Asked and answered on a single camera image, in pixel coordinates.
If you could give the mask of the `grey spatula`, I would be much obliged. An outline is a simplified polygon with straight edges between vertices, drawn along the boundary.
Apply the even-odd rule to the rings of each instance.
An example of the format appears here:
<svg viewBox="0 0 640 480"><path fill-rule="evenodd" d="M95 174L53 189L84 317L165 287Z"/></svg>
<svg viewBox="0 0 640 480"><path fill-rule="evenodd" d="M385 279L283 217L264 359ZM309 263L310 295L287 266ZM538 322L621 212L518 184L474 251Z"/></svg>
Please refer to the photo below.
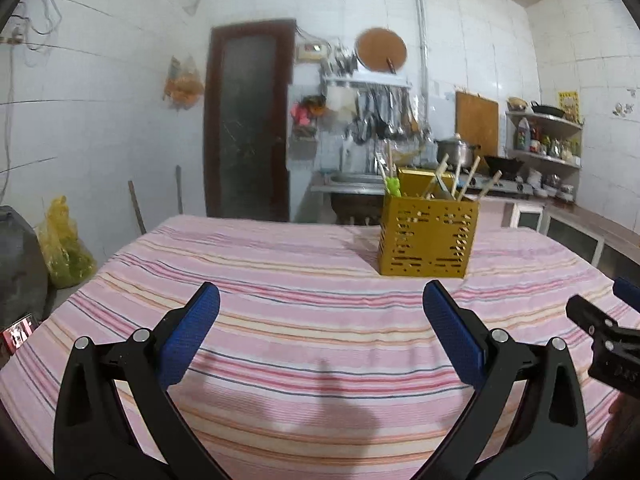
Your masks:
<svg viewBox="0 0 640 480"><path fill-rule="evenodd" d="M434 196L438 199L438 200L451 200L452 199L452 195L449 192L448 188L443 188L440 185L437 185L434 191Z"/></svg>

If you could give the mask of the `green frog handle knife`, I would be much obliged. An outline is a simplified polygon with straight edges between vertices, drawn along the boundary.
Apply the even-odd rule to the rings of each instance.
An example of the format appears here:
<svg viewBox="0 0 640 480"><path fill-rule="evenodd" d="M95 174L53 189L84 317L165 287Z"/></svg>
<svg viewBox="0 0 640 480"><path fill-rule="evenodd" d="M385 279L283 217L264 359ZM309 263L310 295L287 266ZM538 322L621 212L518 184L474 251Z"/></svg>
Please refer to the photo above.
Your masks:
<svg viewBox="0 0 640 480"><path fill-rule="evenodd" d="M398 178L387 177L385 179L385 191L389 196L401 197L400 181Z"/></svg>

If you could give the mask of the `gas stove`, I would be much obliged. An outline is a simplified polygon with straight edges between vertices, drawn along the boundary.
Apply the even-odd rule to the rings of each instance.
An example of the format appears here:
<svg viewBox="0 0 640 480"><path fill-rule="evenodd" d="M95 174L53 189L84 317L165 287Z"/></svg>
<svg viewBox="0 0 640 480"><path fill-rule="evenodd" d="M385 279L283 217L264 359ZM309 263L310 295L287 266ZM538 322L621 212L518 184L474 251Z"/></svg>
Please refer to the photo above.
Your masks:
<svg viewBox="0 0 640 480"><path fill-rule="evenodd" d="M466 174L462 174L459 179L458 191L462 189L464 182L466 180ZM478 194L484 185L491 180L491 177L484 176L484 174L475 174L474 179L472 180L467 193L475 193ZM509 196L533 196L534 189L533 187L525 182L520 182L518 180L508 180L501 178L500 181L494 186L494 188L488 193L488 195L509 195Z"/></svg>

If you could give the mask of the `black wok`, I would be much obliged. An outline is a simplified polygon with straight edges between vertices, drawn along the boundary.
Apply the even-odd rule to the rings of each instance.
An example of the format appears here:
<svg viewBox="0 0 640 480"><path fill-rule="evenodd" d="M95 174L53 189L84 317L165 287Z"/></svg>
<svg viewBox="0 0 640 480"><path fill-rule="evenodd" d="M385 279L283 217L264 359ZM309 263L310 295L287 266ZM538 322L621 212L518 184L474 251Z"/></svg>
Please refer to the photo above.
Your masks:
<svg viewBox="0 0 640 480"><path fill-rule="evenodd" d="M514 179L524 166L524 162L518 158L485 155L484 159L491 177L500 171L504 178Z"/></svg>

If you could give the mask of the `dark grey bag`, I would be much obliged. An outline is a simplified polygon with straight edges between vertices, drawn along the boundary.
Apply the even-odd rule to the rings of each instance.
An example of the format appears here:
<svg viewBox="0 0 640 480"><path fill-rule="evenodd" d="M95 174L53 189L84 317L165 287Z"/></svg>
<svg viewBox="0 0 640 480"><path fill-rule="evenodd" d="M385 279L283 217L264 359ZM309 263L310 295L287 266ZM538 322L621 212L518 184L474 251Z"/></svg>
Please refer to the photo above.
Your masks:
<svg viewBox="0 0 640 480"><path fill-rule="evenodd" d="M1 327L46 313L49 272L34 229L10 206L1 207Z"/></svg>

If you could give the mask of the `yellow plastic bag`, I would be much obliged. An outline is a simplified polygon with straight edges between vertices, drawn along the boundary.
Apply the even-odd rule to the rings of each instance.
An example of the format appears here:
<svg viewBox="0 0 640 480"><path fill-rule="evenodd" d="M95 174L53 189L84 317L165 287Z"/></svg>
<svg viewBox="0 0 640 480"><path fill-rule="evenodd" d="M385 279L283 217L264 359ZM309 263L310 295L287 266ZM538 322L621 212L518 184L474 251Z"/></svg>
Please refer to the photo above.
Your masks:
<svg viewBox="0 0 640 480"><path fill-rule="evenodd" d="M79 285L96 273L96 260L80 239L67 198L55 197L36 229L40 250L56 289Z"/></svg>

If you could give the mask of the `yellow perforated utensil holder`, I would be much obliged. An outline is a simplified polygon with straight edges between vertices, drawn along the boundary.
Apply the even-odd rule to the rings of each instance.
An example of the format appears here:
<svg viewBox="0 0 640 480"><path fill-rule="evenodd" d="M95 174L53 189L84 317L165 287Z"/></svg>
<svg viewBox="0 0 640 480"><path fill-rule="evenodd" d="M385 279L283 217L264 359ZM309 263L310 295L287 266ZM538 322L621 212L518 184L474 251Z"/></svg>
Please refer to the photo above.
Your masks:
<svg viewBox="0 0 640 480"><path fill-rule="evenodd" d="M433 171L398 171L401 197L385 194L378 244L378 272L404 278L463 278L477 227L480 204L464 198L438 200L437 185L450 192L443 174L431 197L422 195Z"/></svg>

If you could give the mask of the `steel cooking pot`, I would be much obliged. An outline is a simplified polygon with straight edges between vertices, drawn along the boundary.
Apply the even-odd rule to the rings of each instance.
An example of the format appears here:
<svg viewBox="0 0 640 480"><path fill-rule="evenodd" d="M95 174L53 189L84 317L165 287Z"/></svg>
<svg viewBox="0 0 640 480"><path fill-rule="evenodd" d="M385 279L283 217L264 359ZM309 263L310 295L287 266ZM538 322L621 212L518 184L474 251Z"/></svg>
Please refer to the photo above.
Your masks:
<svg viewBox="0 0 640 480"><path fill-rule="evenodd" d="M480 149L480 144L469 144L457 133L448 139L436 140L436 145L437 161L442 162L445 156L448 156L447 165L454 169L471 168L476 152Z"/></svg>

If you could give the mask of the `hanging utensil rack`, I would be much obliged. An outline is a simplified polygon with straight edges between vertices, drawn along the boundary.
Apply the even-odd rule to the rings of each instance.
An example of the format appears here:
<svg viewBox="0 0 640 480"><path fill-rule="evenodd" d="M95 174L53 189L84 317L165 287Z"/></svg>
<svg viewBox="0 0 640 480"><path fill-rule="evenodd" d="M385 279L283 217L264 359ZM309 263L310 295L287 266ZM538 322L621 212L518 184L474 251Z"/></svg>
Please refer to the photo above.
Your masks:
<svg viewBox="0 0 640 480"><path fill-rule="evenodd" d="M405 142L421 133L411 84L395 72L362 70L356 52L339 44L321 62L320 76L326 108L357 144Z"/></svg>

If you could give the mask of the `steel sink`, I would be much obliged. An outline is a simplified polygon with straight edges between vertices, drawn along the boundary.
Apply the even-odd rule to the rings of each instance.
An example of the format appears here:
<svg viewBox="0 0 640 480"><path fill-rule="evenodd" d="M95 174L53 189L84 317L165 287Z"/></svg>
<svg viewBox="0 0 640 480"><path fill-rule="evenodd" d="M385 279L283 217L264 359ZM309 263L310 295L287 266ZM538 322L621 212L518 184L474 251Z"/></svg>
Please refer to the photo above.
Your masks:
<svg viewBox="0 0 640 480"><path fill-rule="evenodd" d="M383 196L385 186L378 174L315 174L311 180L312 192L348 195Z"/></svg>

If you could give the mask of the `round wooden board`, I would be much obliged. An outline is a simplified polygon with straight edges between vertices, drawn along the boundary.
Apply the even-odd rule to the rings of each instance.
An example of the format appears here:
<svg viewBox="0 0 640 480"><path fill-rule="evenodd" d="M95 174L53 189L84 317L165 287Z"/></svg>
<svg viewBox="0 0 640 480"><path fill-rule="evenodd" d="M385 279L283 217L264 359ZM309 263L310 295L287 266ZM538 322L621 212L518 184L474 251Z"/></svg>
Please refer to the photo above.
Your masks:
<svg viewBox="0 0 640 480"><path fill-rule="evenodd" d="M396 32L382 27L372 27L362 32L356 40L358 61L371 72L396 74L408 58L405 41Z"/></svg>

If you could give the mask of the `orange snack bag hanging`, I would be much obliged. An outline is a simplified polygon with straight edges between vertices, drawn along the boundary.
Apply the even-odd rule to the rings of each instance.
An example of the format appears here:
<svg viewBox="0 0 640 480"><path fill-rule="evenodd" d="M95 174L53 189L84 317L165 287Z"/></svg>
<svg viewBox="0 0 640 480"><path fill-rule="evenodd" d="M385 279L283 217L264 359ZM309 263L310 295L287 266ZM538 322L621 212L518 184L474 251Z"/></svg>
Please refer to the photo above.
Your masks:
<svg viewBox="0 0 640 480"><path fill-rule="evenodd" d="M190 110L204 94L203 79L192 56L170 60L163 90L163 100L174 110Z"/></svg>

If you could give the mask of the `dark wooden glass door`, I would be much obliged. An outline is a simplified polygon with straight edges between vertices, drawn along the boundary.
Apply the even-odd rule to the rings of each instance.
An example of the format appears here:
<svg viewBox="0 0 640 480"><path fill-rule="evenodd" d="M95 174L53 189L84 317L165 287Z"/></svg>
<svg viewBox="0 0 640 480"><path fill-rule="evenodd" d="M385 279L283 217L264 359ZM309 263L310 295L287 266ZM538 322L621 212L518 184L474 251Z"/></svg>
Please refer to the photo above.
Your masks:
<svg viewBox="0 0 640 480"><path fill-rule="evenodd" d="M287 222L288 87L296 21L246 22L210 33L203 184L214 218Z"/></svg>

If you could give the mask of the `corner wall shelf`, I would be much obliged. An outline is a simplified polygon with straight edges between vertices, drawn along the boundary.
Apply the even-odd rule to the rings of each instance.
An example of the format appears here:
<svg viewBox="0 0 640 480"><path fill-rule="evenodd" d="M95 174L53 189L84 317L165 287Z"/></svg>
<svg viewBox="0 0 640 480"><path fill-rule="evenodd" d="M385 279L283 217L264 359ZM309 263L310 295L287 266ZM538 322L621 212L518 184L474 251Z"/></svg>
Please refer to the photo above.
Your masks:
<svg viewBox="0 0 640 480"><path fill-rule="evenodd" d="M506 154L522 174L558 202L575 203L582 171L582 123L534 110L506 112Z"/></svg>

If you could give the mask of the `yellow wall sticker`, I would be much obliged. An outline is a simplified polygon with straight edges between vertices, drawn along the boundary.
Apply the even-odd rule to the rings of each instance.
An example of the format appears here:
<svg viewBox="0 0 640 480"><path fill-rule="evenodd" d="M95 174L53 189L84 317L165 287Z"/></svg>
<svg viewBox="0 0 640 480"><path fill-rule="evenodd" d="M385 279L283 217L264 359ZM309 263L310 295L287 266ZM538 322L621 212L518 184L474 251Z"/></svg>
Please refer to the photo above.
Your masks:
<svg viewBox="0 0 640 480"><path fill-rule="evenodd" d="M580 103L577 91L559 91L559 108L564 112L564 119L574 124L580 124Z"/></svg>

